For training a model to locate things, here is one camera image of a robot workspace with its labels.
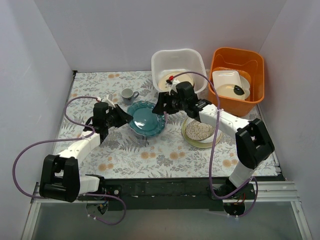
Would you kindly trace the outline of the teal embossed plate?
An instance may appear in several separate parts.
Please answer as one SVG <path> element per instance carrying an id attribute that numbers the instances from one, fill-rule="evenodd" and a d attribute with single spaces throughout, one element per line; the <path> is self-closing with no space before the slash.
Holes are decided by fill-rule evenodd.
<path id="1" fill-rule="evenodd" d="M 165 116 L 153 113 L 154 107 L 154 103 L 140 100 L 127 108 L 127 113 L 133 117 L 128 125 L 136 134 L 155 137 L 165 129 Z"/>

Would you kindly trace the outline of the cream and blue plate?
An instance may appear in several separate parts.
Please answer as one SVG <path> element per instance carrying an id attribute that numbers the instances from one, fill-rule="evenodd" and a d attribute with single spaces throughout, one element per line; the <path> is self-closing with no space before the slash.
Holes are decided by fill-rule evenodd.
<path id="1" fill-rule="evenodd" d="M 162 92 L 168 92 L 170 87 L 171 87 L 171 84 L 167 83 L 167 80 L 171 77 L 171 76 L 175 76 L 175 75 L 178 75 L 180 74 L 179 71 L 176 71 L 176 72 L 171 72 L 165 76 L 163 76 L 159 82 L 158 82 L 158 88 L 162 91 Z M 176 78 L 180 83 L 182 82 L 189 82 L 191 83 L 192 86 L 194 86 L 194 80 L 193 78 L 191 77 L 190 74 L 183 74 L 183 75 L 180 75 Z"/>

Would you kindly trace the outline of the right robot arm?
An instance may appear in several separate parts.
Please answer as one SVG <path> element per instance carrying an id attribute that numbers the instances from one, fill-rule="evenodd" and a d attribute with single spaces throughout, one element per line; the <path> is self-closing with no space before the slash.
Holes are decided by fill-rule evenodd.
<path id="1" fill-rule="evenodd" d="M 189 118 L 234 137 L 238 163 L 225 184 L 211 192 L 219 200 L 239 198 L 260 163 L 275 150 L 264 122 L 258 118 L 249 121 L 236 117 L 206 99 L 199 99 L 189 82 L 175 80 L 172 87 L 169 92 L 159 93 L 152 112 L 170 115 L 184 111 Z"/>

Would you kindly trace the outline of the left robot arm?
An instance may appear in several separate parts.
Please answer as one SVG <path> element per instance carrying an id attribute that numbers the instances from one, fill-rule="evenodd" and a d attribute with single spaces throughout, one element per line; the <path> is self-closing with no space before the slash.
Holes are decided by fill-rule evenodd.
<path id="1" fill-rule="evenodd" d="M 57 155 L 44 158 L 39 194 L 72 203 L 78 196 L 89 193 L 95 200 L 106 196 L 104 180 L 99 175 L 80 176 L 79 165 L 89 153 L 104 142 L 112 127 L 120 128 L 130 123 L 133 117 L 115 104 L 107 102 L 94 104 L 93 116 L 83 125 L 79 140 Z"/>

